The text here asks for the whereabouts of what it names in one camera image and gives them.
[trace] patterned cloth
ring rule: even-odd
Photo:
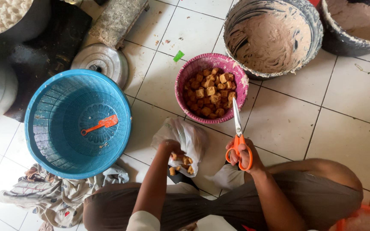
[[[128,181],[128,173],[115,164],[101,174],[81,180],[52,175],[34,164],[13,190],[0,192],[0,202],[32,211],[54,227],[70,228],[82,220],[85,198],[105,185]]]

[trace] white sleeve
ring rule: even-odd
[[[160,231],[159,220],[146,211],[138,211],[131,215],[127,231]]]

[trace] metal pot lid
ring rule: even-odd
[[[129,78],[128,61],[120,50],[114,50],[102,43],[91,44],[74,58],[71,69],[89,69],[112,79],[122,90]]]

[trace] green plastic piece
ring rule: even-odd
[[[180,60],[185,54],[182,53],[182,51],[178,51],[178,53],[175,55],[175,57],[173,57],[173,60],[175,62],[177,62],[178,60]]]

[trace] blue plastic basket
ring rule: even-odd
[[[116,114],[118,124],[81,135]],[[125,94],[108,77],[91,70],[69,70],[47,80],[25,114],[25,135],[34,159],[53,174],[70,179],[95,176],[123,153],[131,132]]]

